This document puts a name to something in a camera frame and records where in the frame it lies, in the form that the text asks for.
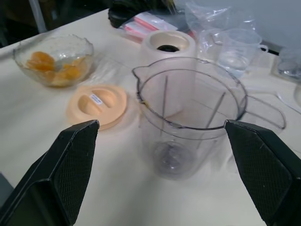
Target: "peach lid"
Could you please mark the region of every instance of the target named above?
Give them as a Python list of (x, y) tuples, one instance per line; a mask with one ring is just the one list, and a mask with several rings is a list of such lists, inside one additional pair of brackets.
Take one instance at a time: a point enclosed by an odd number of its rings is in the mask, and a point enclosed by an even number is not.
[(103, 130), (120, 122), (126, 107), (127, 94), (121, 87), (81, 86), (70, 99), (66, 115), (72, 125), (96, 119)]

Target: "white table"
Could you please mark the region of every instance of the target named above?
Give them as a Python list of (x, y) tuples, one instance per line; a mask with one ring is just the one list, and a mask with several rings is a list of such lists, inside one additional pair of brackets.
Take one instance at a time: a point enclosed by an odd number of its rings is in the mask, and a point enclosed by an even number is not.
[[(130, 71), (138, 66), (139, 45), (116, 34), (106, 10), (43, 35), (63, 34), (86, 37), (94, 44), (100, 61), (86, 84), (113, 83), (134, 94)], [(49, 89), (27, 78), (11, 58), (14, 47), (0, 49), (0, 171), (16, 186), (59, 132), (69, 127), (65, 108), (75, 88)], [(263, 68), (246, 75), (243, 83), (277, 90), (292, 99), (296, 85), (270, 74), (273, 55), (265, 54), (263, 59)], [(285, 113), (287, 129), (280, 137), (301, 151), (301, 139), (295, 136), (301, 128), (300, 115), (271, 95), (259, 97)], [(132, 100), (123, 121), (98, 134), (77, 226), (265, 225), (239, 175), (229, 172), (225, 161), (219, 159), (219, 171), (208, 162), (187, 181), (168, 181), (144, 166), (137, 154), (140, 145), (138, 111)], [(229, 141), (224, 145), (230, 151)]]

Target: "measuring cup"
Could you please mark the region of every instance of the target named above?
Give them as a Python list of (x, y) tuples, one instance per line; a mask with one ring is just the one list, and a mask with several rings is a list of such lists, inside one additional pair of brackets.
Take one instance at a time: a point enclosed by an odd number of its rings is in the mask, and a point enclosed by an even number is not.
[(237, 28), (225, 31), (218, 64), (235, 77), (241, 77), (259, 48), (268, 52), (269, 48), (260, 45), (261, 41), (262, 38), (253, 30)]
[(192, 176), (218, 150), (226, 119), (286, 127), (278, 109), (248, 96), (236, 77), (206, 60), (167, 58), (132, 73), (142, 111), (142, 157), (161, 177)]

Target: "blender jar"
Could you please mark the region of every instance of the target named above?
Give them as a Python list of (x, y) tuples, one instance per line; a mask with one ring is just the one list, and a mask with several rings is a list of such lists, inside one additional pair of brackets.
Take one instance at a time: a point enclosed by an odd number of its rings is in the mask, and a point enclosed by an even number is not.
[(249, 97), (237, 78), (206, 60), (172, 57), (132, 73), (142, 111), (143, 158), (161, 177), (192, 176), (217, 150), (227, 119), (285, 128), (278, 109)]

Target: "glass bowl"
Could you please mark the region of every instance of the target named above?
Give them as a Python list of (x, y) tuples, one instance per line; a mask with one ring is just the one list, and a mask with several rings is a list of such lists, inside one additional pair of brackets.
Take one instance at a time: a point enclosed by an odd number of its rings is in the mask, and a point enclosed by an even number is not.
[[(66, 87), (78, 84), (88, 75), (94, 48), (87, 39), (68, 35), (35, 42), (22, 42), (13, 53), (16, 64), (28, 77), (45, 86)], [(28, 61), (32, 60), (35, 52), (49, 54), (54, 59), (53, 69), (37, 70), (30, 66)]]

